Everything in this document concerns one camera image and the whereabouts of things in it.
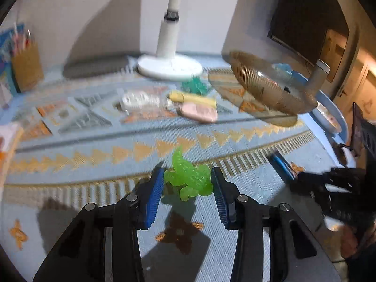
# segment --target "translucent green toy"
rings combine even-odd
[[[179,147],[172,155],[172,166],[175,171],[164,172],[164,182],[170,182],[173,186],[187,185],[180,190],[180,198],[188,201],[190,197],[197,195],[208,196],[213,193],[213,185],[210,181],[210,169],[207,165],[197,168],[183,158],[182,148]]]

